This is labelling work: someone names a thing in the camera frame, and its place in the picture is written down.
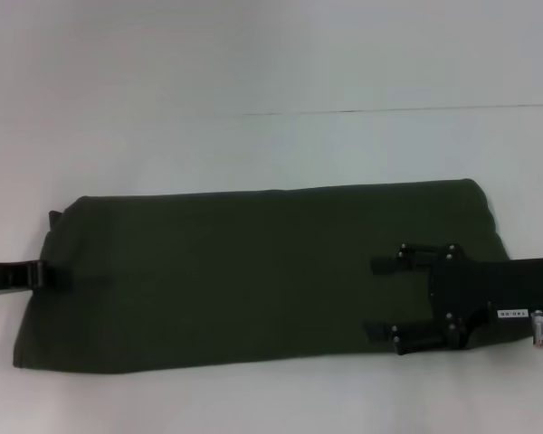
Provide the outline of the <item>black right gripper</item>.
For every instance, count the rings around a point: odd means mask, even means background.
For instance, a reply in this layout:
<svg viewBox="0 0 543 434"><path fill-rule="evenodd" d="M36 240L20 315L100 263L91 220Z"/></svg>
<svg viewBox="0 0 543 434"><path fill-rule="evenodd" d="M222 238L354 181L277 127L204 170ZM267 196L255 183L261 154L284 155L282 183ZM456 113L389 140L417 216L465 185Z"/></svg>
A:
<svg viewBox="0 0 543 434"><path fill-rule="evenodd" d="M393 256L372 257L370 268L375 276L426 272L434 318L364 321L373 352L462 349L475 329L496 322L528 325L533 342L543 344L543 258L486 262L470 259L459 245L402 243Z"/></svg>

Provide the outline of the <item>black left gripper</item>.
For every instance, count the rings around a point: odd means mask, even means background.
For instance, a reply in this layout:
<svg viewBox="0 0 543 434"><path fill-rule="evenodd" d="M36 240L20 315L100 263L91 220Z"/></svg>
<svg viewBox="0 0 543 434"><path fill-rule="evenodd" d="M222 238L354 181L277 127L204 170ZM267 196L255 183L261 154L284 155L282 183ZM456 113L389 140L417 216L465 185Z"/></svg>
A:
<svg viewBox="0 0 543 434"><path fill-rule="evenodd" d="M66 290L72 285L72 273L65 268L37 260L0 263L0 293L16 290Z"/></svg>

